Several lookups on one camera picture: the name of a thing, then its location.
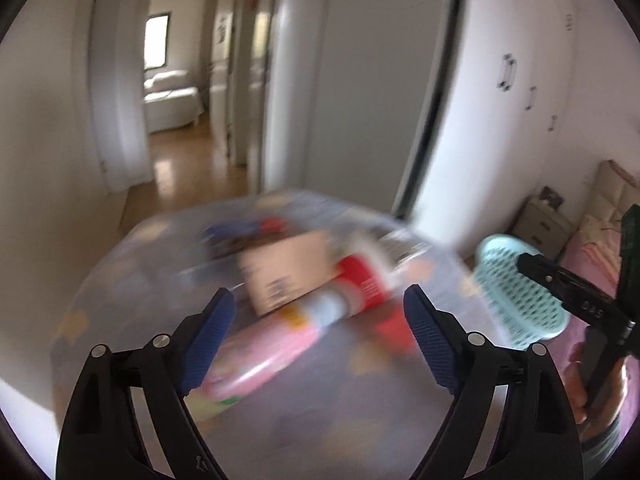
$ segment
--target human hand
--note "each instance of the human hand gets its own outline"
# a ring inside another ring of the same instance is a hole
[[[570,363],[564,369],[562,383],[569,398],[575,423],[583,425],[583,429],[580,432],[580,440],[586,442],[605,431],[616,419],[626,397],[628,381],[626,378],[626,359],[620,359],[609,376],[611,392],[604,407],[597,413],[590,409],[585,410],[587,392],[584,389],[579,370],[583,349],[584,343],[578,343],[571,350],[571,355],[569,355]]]

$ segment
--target bed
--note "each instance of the bed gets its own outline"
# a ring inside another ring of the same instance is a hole
[[[615,296],[620,275],[620,220],[635,203],[640,203],[640,189],[633,176],[615,161],[603,161],[580,227],[567,244],[561,266]],[[585,326],[583,321],[571,316],[567,329],[548,341],[549,351],[560,370],[568,365],[572,347],[584,340]],[[629,359],[626,371],[628,394],[620,413],[622,435],[636,420],[640,405],[640,367],[635,358]]]
[[[200,93],[188,86],[186,70],[159,73],[145,81],[147,133],[198,124],[204,112]]]

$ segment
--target white door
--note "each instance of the white door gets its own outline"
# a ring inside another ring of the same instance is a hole
[[[232,22],[235,0],[218,0],[211,46],[209,117],[211,133],[219,148],[226,150],[228,125],[228,72],[231,56]]]
[[[390,212],[437,73],[448,0],[330,0],[304,187]]]
[[[271,24],[276,0],[258,0],[255,16],[254,44],[249,82],[249,133],[247,170],[249,192],[262,191],[262,138],[266,86],[269,81],[269,60],[273,50]]]

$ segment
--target pink bottle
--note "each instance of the pink bottle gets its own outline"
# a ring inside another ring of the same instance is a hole
[[[337,267],[340,275],[327,285],[225,340],[199,392],[221,407],[238,402],[318,342],[334,322],[390,298],[392,291],[364,256],[351,254]]]

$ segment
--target nightstand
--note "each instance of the nightstand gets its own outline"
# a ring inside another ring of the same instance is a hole
[[[558,256],[574,231],[575,225],[569,219],[537,198],[529,200],[513,228],[515,236],[550,260]]]

